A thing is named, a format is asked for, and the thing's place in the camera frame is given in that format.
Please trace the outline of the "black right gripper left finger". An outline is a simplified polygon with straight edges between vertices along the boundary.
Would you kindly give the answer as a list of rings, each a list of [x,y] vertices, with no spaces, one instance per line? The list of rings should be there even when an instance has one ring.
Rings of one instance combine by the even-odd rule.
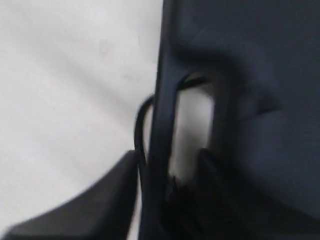
[[[5,240],[125,240],[135,209],[138,156],[128,151],[71,201],[11,227]]]

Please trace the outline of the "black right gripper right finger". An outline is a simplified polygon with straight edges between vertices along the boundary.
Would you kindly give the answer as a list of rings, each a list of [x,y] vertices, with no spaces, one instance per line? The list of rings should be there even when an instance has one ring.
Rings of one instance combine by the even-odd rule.
[[[197,156],[191,190],[173,187],[175,240],[317,240],[319,220],[265,196],[207,149]]]

